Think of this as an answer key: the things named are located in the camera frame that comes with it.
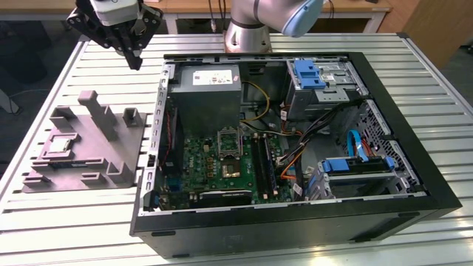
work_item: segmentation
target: floor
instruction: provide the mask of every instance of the floor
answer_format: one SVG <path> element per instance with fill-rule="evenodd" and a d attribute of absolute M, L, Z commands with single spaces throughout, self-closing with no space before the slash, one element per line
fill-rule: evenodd
<path fill-rule="evenodd" d="M 10 115 L 2 109 L 0 110 L 0 177 L 41 108 L 48 90 L 53 86 L 80 35 L 74 30 L 65 31 L 58 22 L 44 22 L 44 27 L 52 40 L 52 46 L 38 52 L 48 70 L 46 77 L 34 84 L 24 85 L 0 68 L 0 86 L 4 92 L 12 95 L 18 91 L 28 91 L 13 98 L 16 104 L 22 107 L 22 112 L 18 115 Z M 193 23 L 181 20 L 178 21 L 178 28 L 182 33 L 212 32 L 208 30 L 210 26 L 205 21 Z M 157 33 L 166 33 L 165 25 L 161 25 Z M 461 48 L 457 51 L 441 72 L 469 104 L 473 105 L 473 55 L 466 52 L 466 49 Z"/>

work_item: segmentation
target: gray 3d printed part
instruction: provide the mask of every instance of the gray 3d printed part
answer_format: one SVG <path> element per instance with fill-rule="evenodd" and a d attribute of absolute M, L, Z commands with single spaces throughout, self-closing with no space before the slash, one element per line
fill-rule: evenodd
<path fill-rule="evenodd" d="M 145 114 L 126 108 L 113 114 L 97 103 L 94 91 L 80 94 L 90 115 L 56 108 L 54 128 L 44 143 L 22 192 L 126 188 L 133 185 Z"/>

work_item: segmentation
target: green circuit board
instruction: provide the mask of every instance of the green circuit board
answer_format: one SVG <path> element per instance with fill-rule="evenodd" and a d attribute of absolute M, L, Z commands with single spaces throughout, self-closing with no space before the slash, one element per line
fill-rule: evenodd
<path fill-rule="evenodd" d="M 253 192 L 252 204 L 290 201 L 290 189 L 286 185 L 278 186 L 278 194 L 274 197 L 262 199 L 258 197 L 256 177 L 253 171 L 252 146 L 249 136 L 241 138 L 241 157 L 218 158 L 218 143 L 216 137 L 194 137 L 185 139 L 184 146 L 184 174 L 181 187 L 184 192 L 221 191 L 221 190 L 249 190 Z M 221 139 L 221 146 L 234 147 L 234 140 Z M 277 136 L 268 137 L 268 146 L 272 156 L 281 156 L 282 149 Z M 240 172 L 238 177 L 224 177 L 225 165 L 236 164 L 232 172 Z"/>

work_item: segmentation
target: yellow wire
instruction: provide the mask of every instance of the yellow wire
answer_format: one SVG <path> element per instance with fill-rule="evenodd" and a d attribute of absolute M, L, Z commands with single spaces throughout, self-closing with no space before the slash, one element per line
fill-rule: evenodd
<path fill-rule="evenodd" d="M 261 115 L 258 115 L 257 117 L 253 117 L 253 118 L 249 118 L 249 119 L 241 119 L 240 121 L 241 122 L 249 122 L 249 121 L 254 121 L 257 119 L 260 119 L 269 111 L 269 96 L 268 94 L 265 93 L 265 91 L 262 90 L 262 88 L 260 86 L 257 86 L 253 82 L 250 81 L 242 81 L 241 83 L 248 83 L 249 85 L 252 85 L 254 88 L 257 88 L 260 90 L 260 92 L 262 93 L 262 95 L 265 96 L 266 98 L 266 108 L 265 108 L 265 111 L 262 112 Z"/>

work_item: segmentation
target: white sticker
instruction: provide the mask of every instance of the white sticker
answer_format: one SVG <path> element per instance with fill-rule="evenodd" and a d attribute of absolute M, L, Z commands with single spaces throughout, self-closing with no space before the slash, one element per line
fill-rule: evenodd
<path fill-rule="evenodd" d="M 285 112 L 284 110 L 281 111 L 281 120 L 286 121 L 288 119 L 288 112 Z"/>
<path fill-rule="evenodd" d="M 308 166 L 308 168 L 305 169 L 305 173 L 312 173 L 312 172 L 313 172 L 313 170 L 314 170 L 314 168 L 313 168 L 313 167 L 310 167 L 310 166 Z"/>
<path fill-rule="evenodd" d="M 193 72 L 192 85 L 222 85 L 232 84 L 232 71 L 228 70 L 204 70 Z"/>
<path fill-rule="evenodd" d="M 302 188 L 296 183 L 293 185 L 293 190 L 298 194 L 298 196 L 302 196 Z"/>
<path fill-rule="evenodd" d="M 322 80 L 334 80 L 334 77 L 330 74 L 322 74 Z"/>

